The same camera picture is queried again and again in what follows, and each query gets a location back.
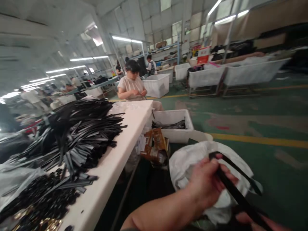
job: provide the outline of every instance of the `worker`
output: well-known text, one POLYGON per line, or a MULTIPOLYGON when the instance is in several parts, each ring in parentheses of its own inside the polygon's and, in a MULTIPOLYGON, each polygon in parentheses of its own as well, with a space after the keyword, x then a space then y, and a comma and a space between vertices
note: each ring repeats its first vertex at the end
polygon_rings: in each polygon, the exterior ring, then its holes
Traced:
POLYGON ((121 79, 124 77, 124 72, 121 70, 119 60, 116 60, 116 75, 121 79))
POLYGON ((37 91, 28 91, 26 92, 24 89, 19 89, 21 92, 21 98, 24 100, 28 100, 34 107, 36 107, 39 111, 49 111, 48 107, 39 99, 37 91))
MULTIPOLYGON (((222 155, 217 154, 216 157, 222 158, 222 155)), ((238 179, 225 165, 219 164, 216 159, 209 161, 205 158, 196 164, 190 182, 184 189, 137 208, 126 218, 121 231, 183 230, 186 225, 198 219, 205 209, 212 207, 224 190, 223 183, 214 175, 219 166, 232 183, 236 184, 238 179)), ((236 219, 240 223, 251 224, 253 231, 264 231, 246 213, 239 213, 236 219)), ((263 219, 273 231, 290 231, 268 218, 263 219)), ((223 230, 246 229, 230 227, 223 230)))
POLYGON ((149 72, 149 76, 157 74, 156 63, 152 60, 152 55, 147 56, 147 61, 149 63, 148 68, 147 68, 149 72))
MULTIPOLYGON (((121 78, 118 85, 118 96, 127 101, 146 100, 147 90, 139 77, 140 66, 135 60, 126 64, 127 75, 121 78)), ((156 111, 163 111, 161 102, 153 101, 153 108, 156 111)))
POLYGON ((72 82, 73 86, 75 88, 77 88, 78 90, 83 89, 83 85, 80 82, 80 80, 78 79, 78 77, 71 77, 71 82, 72 82))

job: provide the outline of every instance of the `fluorescent light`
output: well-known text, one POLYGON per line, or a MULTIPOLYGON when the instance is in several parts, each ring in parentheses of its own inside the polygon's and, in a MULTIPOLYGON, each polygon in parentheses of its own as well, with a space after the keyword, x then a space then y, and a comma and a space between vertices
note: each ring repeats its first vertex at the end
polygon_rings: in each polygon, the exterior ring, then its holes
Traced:
POLYGON ((77 68, 81 68, 81 67, 85 67, 85 65, 83 66, 77 66, 77 67, 71 67, 72 69, 77 69, 77 68))
POLYGON ((63 75, 66 75, 66 74, 54 75, 54 76, 51 76, 50 78, 55 78, 55 77, 59 77, 59 76, 63 76, 63 75))
POLYGON ((121 38, 121 37, 117 37, 117 36, 112 36, 112 38, 115 39, 115 40, 121 40, 121 41, 125 41, 125 42, 131 42, 132 41, 128 38, 121 38))
POLYGON ((68 68, 64 68, 64 69, 59 69, 59 70, 47 71, 46 73, 49 74, 49 73, 54 73, 54 72, 67 71, 67 70, 68 68))
POLYGON ((27 85, 23 85, 21 86, 21 88, 27 87, 27 86, 31 86, 32 84, 27 84, 27 85))
MULTIPOLYGON (((241 16, 247 14, 248 12, 249 12, 249 10, 242 11, 242 12, 238 13, 237 16, 238 16, 238 17, 241 17, 241 16)), ((234 19, 235 16, 236 16, 236 15, 229 16, 229 17, 227 17, 227 18, 224 18, 224 19, 222 19, 222 20, 219 20, 219 21, 215 22, 215 24, 219 24, 219 23, 222 23, 222 22, 224 22, 224 21, 227 21, 227 20, 230 20, 230 19, 234 19)))
POLYGON ((94 59, 98 59, 98 58, 108 58, 108 56, 97 56, 97 57, 93 57, 94 59))
POLYGON ((41 85, 41 84, 44 84, 44 83, 46 83, 46 82, 39 82, 39 83, 33 84, 33 86, 41 85))
POLYGON ((238 16, 238 17, 241 17, 241 16, 247 14, 248 12, 249 12, 249 10, 245 10, 245 11, 243 11, 243 12, 238 13, 237 16, 238 16))
POLYGON ((45 79, 49 79, 49 77, 42 78, 42 79, 37 79, 37 80, 31 80, 31 81, 29 81, 29 82, 37 82, 37 81, 41 81, 41 80, 45 80, 45 79))
POLYGON ((216 4, 213 6, 213 8, 209 11, 208 16, 211 15, 211 13, 213 13, 213 11, 216 9, 216 7, 220 4, 221 0, 218 0, 216 2, 216 4))
POLYGON ((74 61, 82 61, 82 60, 88 60, 88 59, 93 59, 93 58, 89 57, 89 58, 70 59, 70 61, 74 62, 74 61))
POLYGON ((45 81, 42 81, 42 82, 48 82, 48 81, 52 81, 52 80, 55 80, 55 79, 49 79, 49 80, 45 80, 45 81))
POLYGON ((142 44, 142 41, 138 41, 138 40, 132 40, 132 42, 141 43, 142 44))
POLYGON ((233 19, 233 18, 235 18, 235 15, 232 15, 232 16, 227 17, 225 19, 219 20, 219 21, 215 22, 215 24, 219 24, 219 23, 222 23, 224 21, 228 21, 228 20, 233 19))

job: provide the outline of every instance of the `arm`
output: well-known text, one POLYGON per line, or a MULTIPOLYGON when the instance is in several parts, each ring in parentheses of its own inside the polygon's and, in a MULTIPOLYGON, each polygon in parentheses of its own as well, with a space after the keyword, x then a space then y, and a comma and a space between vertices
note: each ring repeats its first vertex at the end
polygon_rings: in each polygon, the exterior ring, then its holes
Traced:
POLYGON ((147 70, 150 71, 152 69, 152 64, 149 63, 147 70))
POLYGON ((130 95, 139 95, 139 91, 137 90, 124 91, 121 87, 118 87, 118 90, 119 99, 127 99, 130 95))
MULTIPOLYGON (((128 216, 121 230, 181 230, 218 200, 224 189, 222 182, 213 177, 218 167, 216 159, 211 162, 208 158, 203 159, 195 166, 186 188, 142 205, 128 216)), ((221 167, 227 177, 236 183, 237 179, 228 168, 221 167)))

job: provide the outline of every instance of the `white bin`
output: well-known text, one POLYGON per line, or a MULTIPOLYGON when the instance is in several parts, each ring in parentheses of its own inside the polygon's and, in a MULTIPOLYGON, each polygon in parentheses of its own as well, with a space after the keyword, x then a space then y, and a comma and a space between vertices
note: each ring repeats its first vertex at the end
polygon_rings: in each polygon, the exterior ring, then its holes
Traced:
POLYGON ((167 70, 160 70, 158 74, 170 74, 169 84, 173 81, 173 68, 168 68, 167 70))
POLYGON ((97 87, 91 90, 86 90, 85 93, 87 94, 87 96, 92 95, 92 96, 98 97, 103 94, 103 91, 100 87, 97 87))
POLYGON ((143 80, 144 87, 148 91, 147 96, 161 98, 169 92, 170 74, 150 75, 143 80))
POLYGON ((169 139, 170 143, 188 143, 190 134, 194 130, 188 110, 157 111, 153 113, 155 116, 154 122, 162 124, 175 124, 185 119, 186 130, 162 129, 162 133, 164 137, 169 139))
POLYGON ((70 96, 60 96, 58 98, 58 100, 64 105, 64 104, 67 104, 67 103, 70 103, 72 101, 75 101, 76 100, 76 97, 74 95, 70 95, 70 96))
POLYGON ((227 86, 240 86, 269 82, 288 60, 290 58, 239 67, 228 66, 224 84, 227 86))
POLYGON ((222 74, 224 73, 226 67, 208 67, 205 65, 205 70, 196 71, 189 73, 189 87, 206 87, 206 86, 214 86, 218 85, 222 74))
POLYGON ((189 63, 184 63, 184 64, 174 66, 175 80, 179 81, 179 80, 185 79, 187 76, 187 70, 190 67, 191 66, 189 63))

